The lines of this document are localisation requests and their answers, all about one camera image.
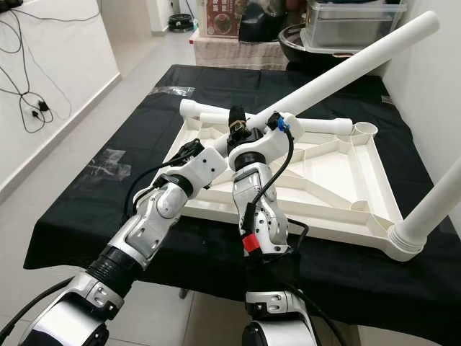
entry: black bowl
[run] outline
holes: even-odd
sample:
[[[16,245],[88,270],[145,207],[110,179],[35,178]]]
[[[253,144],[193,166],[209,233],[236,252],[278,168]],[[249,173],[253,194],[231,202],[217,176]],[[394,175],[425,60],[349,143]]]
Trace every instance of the black bowl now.
[[[297,69],[323,73],[348,58],[348,56],[308,52],[304,48],[300,36],[300,31],[304,27],[304,23],[292,25],[283,29],[279,34],[279,42],[282,46],[282,51],[290,61],[291,66],[295,64],[300,67]]]

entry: white plastic tray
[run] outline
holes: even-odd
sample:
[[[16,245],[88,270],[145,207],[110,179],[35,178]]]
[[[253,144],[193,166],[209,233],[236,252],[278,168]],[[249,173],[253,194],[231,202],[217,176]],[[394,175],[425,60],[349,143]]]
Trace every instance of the white plastic tray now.
[[[304,133],[290,165],[276,181],[277,200],[288,217],[309,225],[310,236],[384,250],[387,230],[402,216],[373,141],[377,128],[369,123],[355,126],[352,136]],[[166,160],[194,138],[206,146],[227,131],[225,125],[186,119]],[[272,171],[284,160],[272,162]],[[226,170],[209,190],[186,204],[183,215],[237,223],[232,176]]]

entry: table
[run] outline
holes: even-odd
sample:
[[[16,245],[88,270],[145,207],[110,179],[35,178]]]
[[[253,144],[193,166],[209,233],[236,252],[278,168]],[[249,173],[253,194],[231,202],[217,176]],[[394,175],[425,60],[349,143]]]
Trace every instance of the table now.
[[[246,43],[237,38],[203,37],[195,30],[189,43],[198,66],[285,70],[288,64],[278,41]]]
[[[193,87],[192,99],[198,102],[243,105],[256,113],[313,77],[294,71],[172,66],[157,86]],[[24,268],[85,267],[97,257],[120,225],[131,182],[169,150],[182,124],[181,98],[156,92],[141,102],[37,222]],[[362,77],[302,116],[375,124],[380,129],[375,143],[403,216],[431,188],[411,131],[379,77]],[[376,249],[322,239],[306,239],[301,251],[302,289],[331,318],[459,344],[461,243],[448,219],[431,234],[424,252],[407,263]],[[235,225],[181,218],[142,280],[243,300],[242,246]]]

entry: white wall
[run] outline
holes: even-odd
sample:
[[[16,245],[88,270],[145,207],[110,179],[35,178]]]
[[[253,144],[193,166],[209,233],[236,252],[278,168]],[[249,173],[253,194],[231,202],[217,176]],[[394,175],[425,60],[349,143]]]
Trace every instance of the white wall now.
[[[173,14],[171,0],[146,0],[152,32],[164,32],[168,29],[168,18]]]
[[[461,1],[408,0],[403,22],[429,9],[441,30],[395,57],[383,81],[434,182],[461,156]],[[461,205],[450,214],[461,235]]]
[[[151,36],[146,0],[102,0],[102,19],[111,41]]]
[[[22,11],[44,17],[86,18],[98,11],[95,0],[30,0],[20,8]],[[59,133],[66,128],[92,100],[101,94],[117,79],[119,72],[109,45],[109,40],[100,17],[88,22],[41,21],[18,14],[25,45],[29,46],[37,67],[28,49],[25,49],[27,72],[31,90],[41,94],[57,116],[51,124],[41,131],[29,134],[22,126],[18,96],[0,92],[0,201],[24,168],[37,158]],[[15,25],[10,13],[0,14],[0,19]],[[17,39],[11,31],[0,26],[0,44],[14,47]],[[4,67],[19,88],[24,91],[25,78],[21,55],[9,56],[0,52],[0,66]],[[69,104],[43,73],[63,90]],[[0,74],[0,87],[11,89],[3,74]],[[36,97],[27,97],[36,102]],[[38,120],[30,116],[26,109],[27,123],[36,125]]]

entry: cable connector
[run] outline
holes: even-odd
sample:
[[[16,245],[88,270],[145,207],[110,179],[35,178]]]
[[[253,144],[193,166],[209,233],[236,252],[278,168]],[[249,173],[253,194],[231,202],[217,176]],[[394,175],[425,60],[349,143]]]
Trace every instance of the cable connector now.
[[[50,110],[50,108],[48,107],[45,101],[39,101],[38,108],[41,112],[47,112],[48,110]]]
[[[280,115],[278,112],[274,112],[269,119],[267,120],[267,126],[271,130],[275,130],[276,128],[279,128],[282,132],[285,132],[285,129],[290,128],[290,125],[288,125],[283,117]]]
[[[283,117],[280,115],[280,117],[277,119],[277,127],[279,130],[285,132],[287,128],[290,128],[290,125],[287,124],[284,120]]]

